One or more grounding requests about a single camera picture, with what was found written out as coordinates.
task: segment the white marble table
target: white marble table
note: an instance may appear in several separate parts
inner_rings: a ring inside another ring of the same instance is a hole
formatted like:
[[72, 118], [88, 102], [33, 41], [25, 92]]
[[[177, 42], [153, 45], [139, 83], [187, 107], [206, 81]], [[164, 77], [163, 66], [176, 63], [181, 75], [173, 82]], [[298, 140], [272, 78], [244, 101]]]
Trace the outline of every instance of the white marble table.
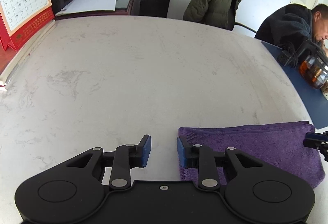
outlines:
[[[309, 120], [260, 41], [171, 19], [86, 17], [56, 28], [0, 93], [0, 223], [25, 179], [89, 148], [152, 136], [132, 179], [178, 180], [178, 128]], [[327, 184], [308, 223], [326, 224]]]

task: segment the black hair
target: black hair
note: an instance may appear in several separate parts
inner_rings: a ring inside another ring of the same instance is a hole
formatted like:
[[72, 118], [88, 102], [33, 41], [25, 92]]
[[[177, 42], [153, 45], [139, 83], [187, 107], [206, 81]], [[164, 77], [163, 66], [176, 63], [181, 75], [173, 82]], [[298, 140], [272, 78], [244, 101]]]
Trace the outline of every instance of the black hair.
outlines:
[[321, 15], [325, 18], [328, 19], [328, 6], [325, 4], [318, 4], [314, 9], [311, 10], [312, 14], [316, 12], [320, 12]]

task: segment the blue table surface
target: blue table surface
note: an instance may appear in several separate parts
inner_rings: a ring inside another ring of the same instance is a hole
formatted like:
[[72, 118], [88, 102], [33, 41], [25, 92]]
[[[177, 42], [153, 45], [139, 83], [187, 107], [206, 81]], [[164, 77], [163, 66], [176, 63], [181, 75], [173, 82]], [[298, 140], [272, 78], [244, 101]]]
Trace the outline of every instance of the blue table surface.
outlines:
[[[281, 49], [266, 42], [262, 44], [268, 49], [275, 59], [281, 53]], [[312, 88], [299, 74], [297, 69], [290, 66], [281, 66], [296, 91], [301, 97], [316, 129], [322, 129], [328, 126], [328, 100], [323, 96], [320, 90]]]

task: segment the blue gripper pad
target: blue gripper pad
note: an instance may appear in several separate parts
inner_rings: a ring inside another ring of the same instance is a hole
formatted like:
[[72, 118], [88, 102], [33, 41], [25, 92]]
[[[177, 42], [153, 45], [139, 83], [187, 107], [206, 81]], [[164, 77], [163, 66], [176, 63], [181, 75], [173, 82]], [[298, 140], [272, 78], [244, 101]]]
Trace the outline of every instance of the blue gripper pad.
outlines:
[[179, 137], [177, 139], [177, 149], [178, 149], [180, 164], [183, 168], [186, 168], [187, 167], [187, 159], [185, 157], [185, 151], [184, 151], [183, 144]]
[[147, 166], [147, 162], [148, 162], [148, 158], [150, 155], [150, 151], [151, 151], [151, 137], [149, 136], [144, 147], [142, 148], [142, 166], [145, 167]]
[[315, 140], [320, 140], [320, 141], [327, 141], [328, 137], [325, 135], [319, 135], [319, 134], [315, 134], [315, 133], [308, 133], [305, 136], [306, 139], [315, 139]]

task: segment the purple towel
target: purple towel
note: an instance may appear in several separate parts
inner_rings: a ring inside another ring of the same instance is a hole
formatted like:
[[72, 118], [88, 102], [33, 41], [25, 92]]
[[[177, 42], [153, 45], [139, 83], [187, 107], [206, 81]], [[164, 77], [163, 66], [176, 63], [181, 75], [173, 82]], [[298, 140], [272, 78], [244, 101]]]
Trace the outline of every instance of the purple towel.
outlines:
[[[182, 135], [189, 144], [210, 146], [214, 151], [224, 152], [227, 147], [236, 147], [271, 165], [281, 168], [306, 180], [316, 188], [325, 178], [318, 150], [305, 148], [303, 140], [314, 126], [307, 121], [249, 125], [231, 128], [181, 127]], [[218, 168], [221, 184], [226, 184], [223, 169]], [[198, 170], [180, 167], [181, 180], [197, 181]]]

